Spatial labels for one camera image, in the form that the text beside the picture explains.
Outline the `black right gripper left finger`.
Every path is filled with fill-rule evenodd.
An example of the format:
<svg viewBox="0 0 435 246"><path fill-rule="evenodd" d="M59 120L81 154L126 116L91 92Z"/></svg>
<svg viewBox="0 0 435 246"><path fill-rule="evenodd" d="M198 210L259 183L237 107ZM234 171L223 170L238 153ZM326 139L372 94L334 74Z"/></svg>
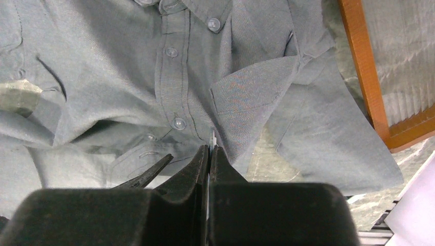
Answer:
<svg viewBox="0 0 435 246"><path fill-rule="evenodd" d="M208 146L155 189L44 189L6 223L1 245L205 245Z"/></svg>

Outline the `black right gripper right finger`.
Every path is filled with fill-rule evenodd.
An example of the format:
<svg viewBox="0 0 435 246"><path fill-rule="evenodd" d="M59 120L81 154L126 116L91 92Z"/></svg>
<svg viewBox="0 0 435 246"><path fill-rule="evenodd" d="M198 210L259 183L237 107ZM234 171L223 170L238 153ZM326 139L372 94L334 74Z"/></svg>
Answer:
<svg viewBox="0 0 435 246"><path fill-rule="evenodd" d="M212 153L210 245L359 245L345 196L327 183L248 182Z"/></svg>

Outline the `grey button-up shirt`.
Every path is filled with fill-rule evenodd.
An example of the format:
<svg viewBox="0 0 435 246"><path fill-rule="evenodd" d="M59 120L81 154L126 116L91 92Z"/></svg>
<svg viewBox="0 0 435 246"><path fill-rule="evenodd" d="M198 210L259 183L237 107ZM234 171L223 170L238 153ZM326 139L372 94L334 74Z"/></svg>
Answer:
<svg viewBox="0 0 435 246"><path fill-rule="evenodd" d="M333 46L322 1L1 1L1 215L172 154L157 186L213 137L245 174L264 128L306 181L402 184Z"/></svg>

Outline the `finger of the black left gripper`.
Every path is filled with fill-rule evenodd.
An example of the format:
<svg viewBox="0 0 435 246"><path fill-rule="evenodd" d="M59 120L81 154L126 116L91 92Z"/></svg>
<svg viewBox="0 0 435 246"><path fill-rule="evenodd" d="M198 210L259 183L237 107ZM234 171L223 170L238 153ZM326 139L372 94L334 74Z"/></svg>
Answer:
<svg viewBox="0 0 435 246"><path fill-rule="evenodd" d="M164 156L161 160L155 163L152 167L146 170L144 173L138 175L137 177L128 180L113 189L144 189L149 185L160 172L173 160L173 156L168 154Z"/></svg>

